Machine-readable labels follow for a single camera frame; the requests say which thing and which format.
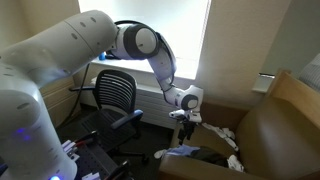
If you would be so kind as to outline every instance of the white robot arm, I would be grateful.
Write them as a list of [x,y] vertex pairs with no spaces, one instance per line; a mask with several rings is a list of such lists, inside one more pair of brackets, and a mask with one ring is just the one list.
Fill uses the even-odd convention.
[[89,11],[0,51],[0,156],[9,167],[0,180],[75,177],[77,167],[64,153],[38,89],[74,74],[103,51],[148,59],[166,101],[201,121],[203,91],[174,87],[175,59],[165,40],[151,28],[130,28]]

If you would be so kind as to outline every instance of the black cable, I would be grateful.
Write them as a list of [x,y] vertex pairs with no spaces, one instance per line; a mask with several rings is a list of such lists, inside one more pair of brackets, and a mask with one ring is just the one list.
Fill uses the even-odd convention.
[[81,92],[82,92],[82,88],[84,86],[84,82],[86,80],[86,77],[87,77],[87,73],[88,73],[88,70],[89,70],[89,66],[90,66],[90,63],[88,63],[88,65],[86,66],[86,70],[84,72],[84,75],[83,75],[83,79],[82,79],[82,83],[81,83],[81,86],[80,86],[80,89],[79,89],[79,92],[78,92],[78,96],[77,96],[77,99],[69,113],[69,115],[64,119],[64,121],[57,127],[57,129],[63,125],[66,125],[70,122],[71,120],[71,117],[72,117],[72,114],[74,113],[74,111],[76,110],[77,108],[77,105],[79,103],[79,100],[80,100],[80,96],[81,96]]

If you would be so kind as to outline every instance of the floor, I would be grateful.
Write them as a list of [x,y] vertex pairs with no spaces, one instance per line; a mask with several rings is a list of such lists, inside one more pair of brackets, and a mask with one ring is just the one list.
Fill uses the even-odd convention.
[[[90,109],[83,110],[82,113],[72,121],[84,118],[91,111],[92,110]],[[143,152],[149,157],[149,163],[144,165],[141,163],[141,158],[139,157],[114,157],[113,160],[117,164],[129,160],[131,164],[130,172],[135,180],[157,179],[160,160],[155,159],[153,155],[158,150],[169,148],[173,130],[144,122],[141,122],[140,128],[141,137],[139,139],[131,139],[127,143],[121,145],[120,149],[122,151]]]

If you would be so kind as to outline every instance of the radiator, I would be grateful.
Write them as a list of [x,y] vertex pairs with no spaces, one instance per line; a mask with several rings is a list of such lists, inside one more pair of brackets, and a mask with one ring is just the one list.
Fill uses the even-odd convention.
[[169,118],[169,112],[177,108],[165,102],[162,91],[157,88],[138,85],[135,107],[143,111],[143,122],[170,129],[176,126],[176,120]]

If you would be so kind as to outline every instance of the wall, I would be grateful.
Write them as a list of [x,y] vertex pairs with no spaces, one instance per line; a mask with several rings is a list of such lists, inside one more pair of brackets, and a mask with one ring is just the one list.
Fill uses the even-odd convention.
[[291,0],[215,0],[211,6],[196,85],[205,101],[254,105],[252,92]]
[[0,50],[30,36],[30,30],[16,0],[0,1]]
[[320,1],[292,0],[261,72],[275,74],[279,67],[298,76],[320,53]]

